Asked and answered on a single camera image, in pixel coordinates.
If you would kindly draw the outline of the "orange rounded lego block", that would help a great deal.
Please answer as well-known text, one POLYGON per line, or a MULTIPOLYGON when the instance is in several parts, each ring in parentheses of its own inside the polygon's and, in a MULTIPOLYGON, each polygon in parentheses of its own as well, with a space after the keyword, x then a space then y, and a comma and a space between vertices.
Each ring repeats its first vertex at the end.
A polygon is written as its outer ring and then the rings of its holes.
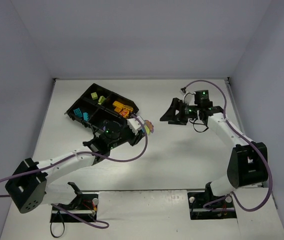
POLYGON ((127 105, 123 106, 123 109, 121 110, 121 112, 119 113, 120 116, 122 116, 123 118, 127 119, 129 117, 129 115, 133 112, 133 108, 127 105))

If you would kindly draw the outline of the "orange and lime lego stack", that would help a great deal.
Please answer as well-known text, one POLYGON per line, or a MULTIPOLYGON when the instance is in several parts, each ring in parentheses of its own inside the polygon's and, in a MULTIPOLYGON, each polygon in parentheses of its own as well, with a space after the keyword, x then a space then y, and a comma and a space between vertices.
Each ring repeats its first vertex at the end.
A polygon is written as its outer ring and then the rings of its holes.
POLYGON ((121 102, 119 102, 119 101, 114 101, 113 103, 112 103, 112 106, 114 107, 114 108, 124 108, 124 105, 121 103, 121 102))

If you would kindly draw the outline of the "teal 2x4 lego brick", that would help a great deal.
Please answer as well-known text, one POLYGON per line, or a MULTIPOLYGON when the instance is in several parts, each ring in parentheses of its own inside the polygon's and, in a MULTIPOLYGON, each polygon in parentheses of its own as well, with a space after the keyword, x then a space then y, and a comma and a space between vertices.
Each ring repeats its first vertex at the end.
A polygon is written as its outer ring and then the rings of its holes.
POLYGON ((90 115, 87 112, 84 112, 82 118, 85 122, 88 122, 90 120, 90 115))

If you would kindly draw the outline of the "lime lego block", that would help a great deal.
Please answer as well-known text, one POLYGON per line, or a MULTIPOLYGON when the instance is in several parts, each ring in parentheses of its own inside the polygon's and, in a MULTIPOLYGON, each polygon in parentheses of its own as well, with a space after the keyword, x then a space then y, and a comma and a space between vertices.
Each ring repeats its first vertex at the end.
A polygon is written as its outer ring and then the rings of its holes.
POLYGON ((106 98, 103 95, 100 96, 99 99, 98 99, 98 104, 101 105, 105 100, 106 100, 106 98))

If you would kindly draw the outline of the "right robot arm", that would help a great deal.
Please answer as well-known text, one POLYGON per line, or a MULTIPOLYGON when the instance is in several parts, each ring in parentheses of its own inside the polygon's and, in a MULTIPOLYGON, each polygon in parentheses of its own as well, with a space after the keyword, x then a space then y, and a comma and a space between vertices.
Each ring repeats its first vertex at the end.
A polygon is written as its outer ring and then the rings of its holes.
POLYGON ((225 111, 222 107, 213 105, 208 90, 195 91, 193 96, 192 105, 185 99, 173 98, 160 121, 171 125, 186 125, 190 120, 200 120, 231 149, 226 174, 206 184, 206 195, 210 199, 222 197, 239 187, 266 181, 269 177, 264 164, 268 154, 266 145, 246 138, 238 128, 227 122, 225 111))

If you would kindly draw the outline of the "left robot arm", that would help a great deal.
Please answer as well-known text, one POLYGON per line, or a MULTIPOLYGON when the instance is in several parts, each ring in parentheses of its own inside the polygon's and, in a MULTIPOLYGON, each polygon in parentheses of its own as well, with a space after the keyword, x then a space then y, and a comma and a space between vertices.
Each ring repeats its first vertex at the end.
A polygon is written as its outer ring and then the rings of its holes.
POLYGON ((109 159, 112 149, 125 143, 134 146, 151 132, 146 121, 140 117, 130 118, 123 124, 106 121, 102 132, 83 142, 80 149, 40 162, 32 158, 23 160, 5 184, 5 189, 21 214, 43 204, 75 210, 84 200, 83 191, 74 182, 62 185, 53 182, 109 159))

